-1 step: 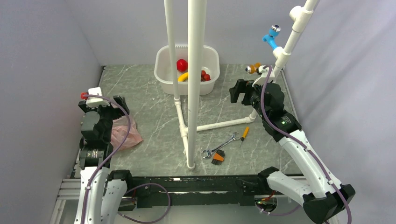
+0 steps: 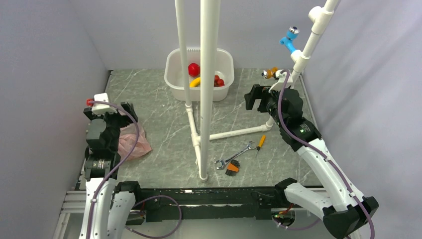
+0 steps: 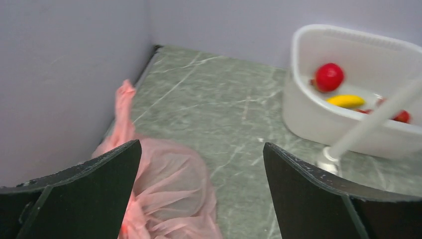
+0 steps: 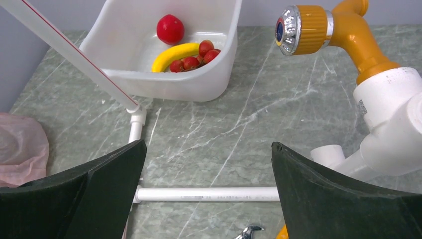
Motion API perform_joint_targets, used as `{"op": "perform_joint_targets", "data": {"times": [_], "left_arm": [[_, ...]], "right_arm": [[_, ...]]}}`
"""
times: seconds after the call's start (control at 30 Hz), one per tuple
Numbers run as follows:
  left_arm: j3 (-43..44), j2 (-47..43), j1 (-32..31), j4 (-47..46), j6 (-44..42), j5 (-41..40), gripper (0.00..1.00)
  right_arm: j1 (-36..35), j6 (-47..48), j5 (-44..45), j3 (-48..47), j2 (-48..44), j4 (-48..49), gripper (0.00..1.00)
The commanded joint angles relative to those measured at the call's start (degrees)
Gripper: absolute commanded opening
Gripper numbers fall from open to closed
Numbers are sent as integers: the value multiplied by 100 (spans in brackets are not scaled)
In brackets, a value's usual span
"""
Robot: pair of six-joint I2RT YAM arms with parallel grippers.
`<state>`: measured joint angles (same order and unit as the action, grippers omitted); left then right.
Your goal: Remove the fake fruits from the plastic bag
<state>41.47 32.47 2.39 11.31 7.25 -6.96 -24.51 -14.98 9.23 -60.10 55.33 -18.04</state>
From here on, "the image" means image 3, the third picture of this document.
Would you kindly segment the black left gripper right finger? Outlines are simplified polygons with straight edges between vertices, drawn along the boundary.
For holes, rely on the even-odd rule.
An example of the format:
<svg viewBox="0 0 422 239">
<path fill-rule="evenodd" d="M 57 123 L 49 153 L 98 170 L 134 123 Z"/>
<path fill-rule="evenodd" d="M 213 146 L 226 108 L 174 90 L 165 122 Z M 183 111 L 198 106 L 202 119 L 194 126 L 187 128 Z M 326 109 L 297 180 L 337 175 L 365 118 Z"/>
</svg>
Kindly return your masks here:
<svg viewBox="0 0 422 239">
<path fill-rule="evenodd" d="M 265 143 L 263 160 L 284 239 L 419 239 L 420 197 L 367 187 Z"/>
</svg>

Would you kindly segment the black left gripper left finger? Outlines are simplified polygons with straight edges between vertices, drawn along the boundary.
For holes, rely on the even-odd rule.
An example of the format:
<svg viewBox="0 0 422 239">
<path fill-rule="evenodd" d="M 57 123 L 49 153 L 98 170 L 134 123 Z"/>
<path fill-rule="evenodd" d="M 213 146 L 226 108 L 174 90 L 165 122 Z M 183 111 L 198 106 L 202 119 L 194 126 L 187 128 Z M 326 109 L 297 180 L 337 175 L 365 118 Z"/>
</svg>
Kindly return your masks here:
<svg viewBox="0 0 422 239">
<path fill-rule="evenodd" d="M 115 239 L 142 154 L 139 140 L 58 173 L 0 189 L 3 239 Z"/>
</svg>

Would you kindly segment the pink plastic bag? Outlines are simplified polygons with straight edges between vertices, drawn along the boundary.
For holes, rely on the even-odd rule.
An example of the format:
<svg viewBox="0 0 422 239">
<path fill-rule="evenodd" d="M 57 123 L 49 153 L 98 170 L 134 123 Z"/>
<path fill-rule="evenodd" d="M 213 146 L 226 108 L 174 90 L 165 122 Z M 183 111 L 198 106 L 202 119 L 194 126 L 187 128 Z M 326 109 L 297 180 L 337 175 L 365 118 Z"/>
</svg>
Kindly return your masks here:
<svg viewBox="0 0 422 239">
<path fill-rule="evenodd" d="M 121 239 L 220 239 L 216 197 L 200 155 L 168 139 L 136 133 L 131 120 L 136 93 L 129 80 L 115 93 L 112 133 L 93 152 L 98 157 L 138 139 L 141 158 L 122 226 Z"/>
</svg>

